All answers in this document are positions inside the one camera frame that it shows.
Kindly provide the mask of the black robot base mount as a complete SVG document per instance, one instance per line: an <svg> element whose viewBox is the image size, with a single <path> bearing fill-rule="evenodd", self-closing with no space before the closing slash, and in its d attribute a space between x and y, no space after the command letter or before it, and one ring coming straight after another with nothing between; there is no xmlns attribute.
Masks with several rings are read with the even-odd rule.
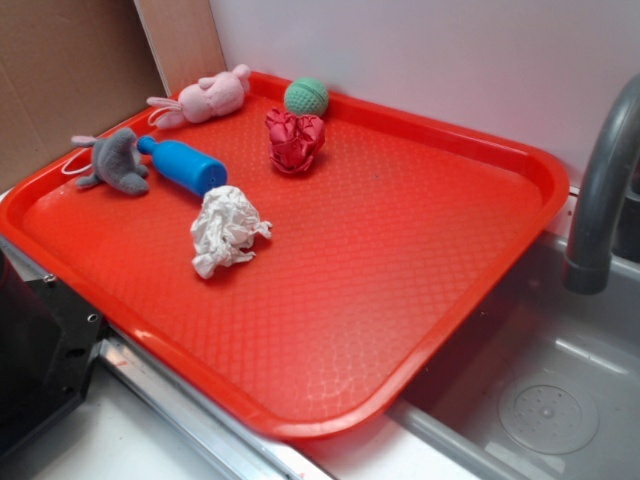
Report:
<svg viewBox="0 0 640 480"><path fill-rule="evenodd" d="M1 459L83 403L103 315L61 280L22 279L1 256Z"/></svg>

